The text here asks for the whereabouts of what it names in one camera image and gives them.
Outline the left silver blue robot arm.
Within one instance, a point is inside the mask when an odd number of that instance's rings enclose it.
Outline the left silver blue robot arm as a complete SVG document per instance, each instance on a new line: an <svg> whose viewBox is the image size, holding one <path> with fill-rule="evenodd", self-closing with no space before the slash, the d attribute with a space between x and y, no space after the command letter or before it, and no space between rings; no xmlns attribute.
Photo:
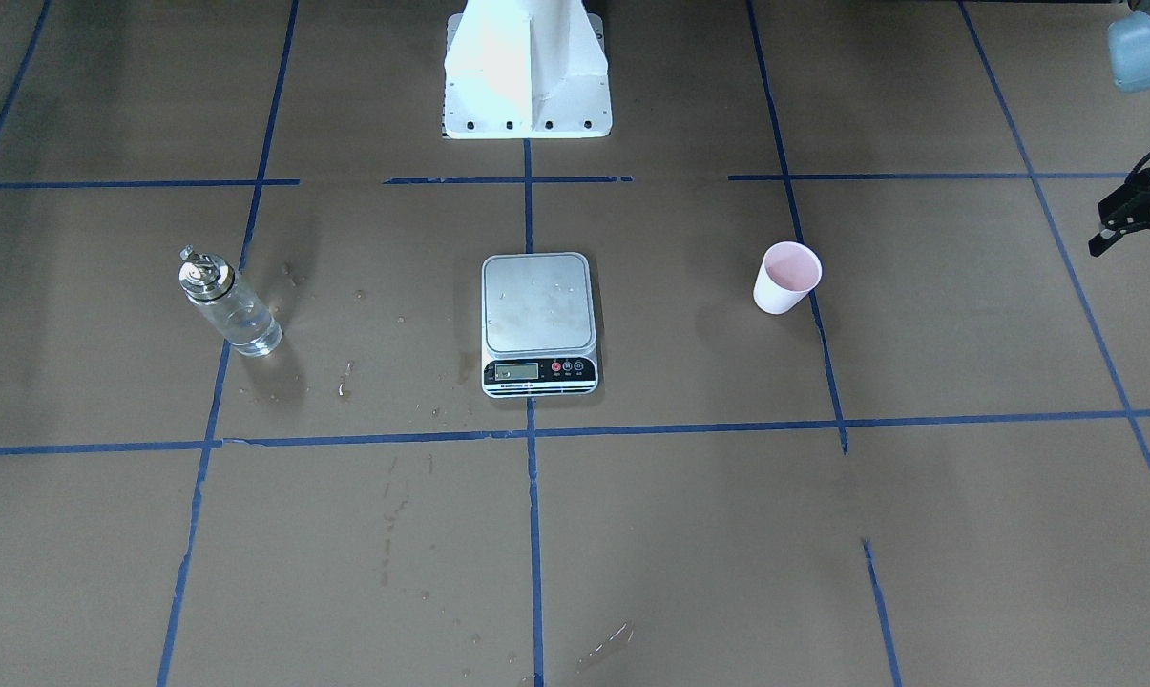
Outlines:
<svg viewBox="0 0 1150 687"><path fill-rule="evenodd" d="M1150 1L1128 1L1130 13L1107 26L1113 83L1122 93L1150 91ZM1094 258L1125 236L1150 231L1150 152L1138 157L1124 181L1098 203L1098 232L1088 242Z"/></svg>

